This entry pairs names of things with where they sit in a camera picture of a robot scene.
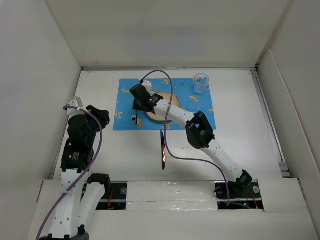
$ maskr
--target glass cup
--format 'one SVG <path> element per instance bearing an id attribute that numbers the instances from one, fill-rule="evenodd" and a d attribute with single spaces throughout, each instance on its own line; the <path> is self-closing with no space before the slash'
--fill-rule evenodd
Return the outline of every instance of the glass cup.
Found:
<path id="1" fill-rule="evenodd" d="M 198 73 L 194 77 L 194 90 L 202 94 L 209 88 L 209 77 L 204 73 Z"/>

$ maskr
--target white tabletop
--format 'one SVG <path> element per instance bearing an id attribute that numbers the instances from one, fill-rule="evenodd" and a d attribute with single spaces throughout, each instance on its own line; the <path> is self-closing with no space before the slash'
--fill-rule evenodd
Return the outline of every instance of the white tabletop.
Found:
<path id="1" fill-rule="evenodd" d="M 119 70 L 81 73 L 75 95 L 81 97 L 85 107 L 93 105 L 108 110 L 110 115 L 110 124 L 103 130 L 101 151 L 90 172 L 109 174 L 112 181 L 222 180 L 220 172 L 206 163 L 176 160 L 169 156 L 166 168 L 162 170 L 159 131 L 113 131 L 119 80 L 141 79 L 148 72 Z M 221 147 L 254 179 L 282 178 L 250 71 L 202 68 L 168 69 L 167 73 L 172 78 L 207 74 L 216 121 L 214 134 Z M 165 76 L 154 73 L 149 78 Z M 60 179 L 61 156 L 67 138 L 66 132 L 54 179 Z M 190 146 L 184 130 L 168 131 L 167 139 L 171 151 L 177 156 L 209 159 Z M 98 142 L 99 134 L 94 149 L 97 149 Z"/>

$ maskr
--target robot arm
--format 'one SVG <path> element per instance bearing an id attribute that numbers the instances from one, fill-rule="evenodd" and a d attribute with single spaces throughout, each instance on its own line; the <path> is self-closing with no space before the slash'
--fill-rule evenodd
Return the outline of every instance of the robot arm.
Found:
<path id="1" fill-rule="evenodd" d="M 160 100 L 157 105 L 154 107 L 154 111 L 156 115 L 165 116 L 169 107 L 169 103 L 162 99 Z M 221 148 L 218 141 L 215 139 L 215 136 L 212 134 L 209 137 L 211 138 L 210 144 L 206 145 L 205 143 L 197 142 L 201 138 L 201 131 L 199 136 L 196 136 L 195 139 L 193 138 L 192 132 L 197 134 L 196 126 L 200 126 L 201 119 L 207 119 L 205 115 L 200 113 L 193 113 L 186 110 L 183 110 L 175 105 L 172 105 L 169 110 L 168 120 L 171 120 L 180 126 L 186 128 L 187 131 L 187 138 L 189 143 L 196 149 L 200 149 L 206 155 L 208 155 L 213 162 L 222 169 L 223 173 L 225 174 L 226 178 L 231 182 L 236 182 L 238 178 L 240 178 L 243 174 L 243 169 L 238 166 L 230 157 L 229 155 Z"/>
<path id="2" fill-rule="evenodd" d="M 134 97 L 133 107 L 136 110 L 165 116 L 170 106 L 168 101 L 160 95 L 151 95 L 148 91 L 151 88 L 151 83 L 146 82 L 141 82 L 130 89 Z M 168 113 L 168 120 L 185 128 L 188 142 L 194 148 L 207 154 L 222 169 L 232 190 L 237 193 L 236 195 L 247 190 L 252 177 L 221 148 L 203 112 L 193 113 L 172 105 Z"/>
<path id="3" fill-rule="evenodd" d="M 82 107 L 75 98 L 68 106 Z M 91 113 L 104 129 L 110 122 L 109 112 L 89 105 Z M 111 181 L 108 174 L 94 173 L 88 179 L 88 172 L 72 189 L 71 185 L 83 174 L 93 160 L 93 145 L 99 125 L 89 115 L 77 109 L 68 108 L 68 135 L 61 160 L 61 198 L 56 207 L 52 226 L 47 236 L 40 240 L 88 240 L 88 225 L 100 199 L 110 193 Z M 87 179 L 86 191 L 83 188 Z"/>

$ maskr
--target blue placemat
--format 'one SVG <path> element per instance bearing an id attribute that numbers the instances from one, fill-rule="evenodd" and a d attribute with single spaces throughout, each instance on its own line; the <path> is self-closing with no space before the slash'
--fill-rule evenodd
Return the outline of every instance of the blue placemat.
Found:
<path id="1" fill-rule="evenodd" d="M 170 92 L 170 83 L 166 78 L 147 79 L 152 83 L 152 90 L 156 92 Z M 210 95 L 210 89 L 203 93 L 197 93 L 194 90 L 194 81 L 192 78 L 173 78 L 173 92 L 180 101 L 180 107 L 189 112 L 203 112 L 208 118 L 211 127 L 216 129 L 215 114 L 213 103 Z M 120 79 L 118 97 L 115 108 L 113 130 L 163 130 L 163 122 L 154 121 L 148 117 L 143 111 L 133 110 L 134 97 L 129 92 L 129 89 L 139 83 L 139 79 Z M 184 130 L 177 123 L 169 122 L 168 130 Z"/>

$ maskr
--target round wooden board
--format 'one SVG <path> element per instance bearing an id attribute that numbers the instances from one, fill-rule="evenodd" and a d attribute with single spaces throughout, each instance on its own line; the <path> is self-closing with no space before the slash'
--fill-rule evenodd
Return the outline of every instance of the round wooden board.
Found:
<path id="1" fill-rule="evenodd" d="M 171 96 L 170 92 L 157 92 L 156 94 L 162 96 L 168 102 L 170 101 L 170 96 Z M 180 101 L 179 101 L 179 99 L 178 99 L 178 97 L 176 95 L 173 95 L 173 97 L 172 97 L 172 105 L 175 105 L 175 106 L 180 108 Z M 165 121 L 165 116 L 157 116 L 157 115 L 153 114 L 152 112 L 147 112 L 146 114 L 152 120 L 155 120 L 155 121 L 158 121 L 158 122 L 164 122 Z"/>

